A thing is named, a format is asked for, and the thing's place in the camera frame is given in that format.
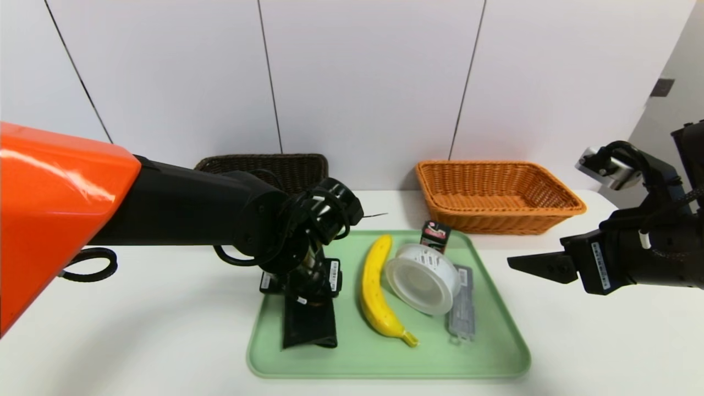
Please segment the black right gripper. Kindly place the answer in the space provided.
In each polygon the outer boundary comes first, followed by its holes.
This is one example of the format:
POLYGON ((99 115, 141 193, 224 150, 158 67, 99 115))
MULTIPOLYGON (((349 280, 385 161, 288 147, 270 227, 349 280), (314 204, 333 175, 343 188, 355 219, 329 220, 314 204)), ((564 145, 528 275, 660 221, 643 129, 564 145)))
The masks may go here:
POLYGON ((701 214, 668 214, 647 235, 648 212, 614 211, 599 228, 561 239, 565 251, 507 258, 510 268, 560 284, 578 279, 587 293, 609 295, 627 285, 702 288, 701 214))

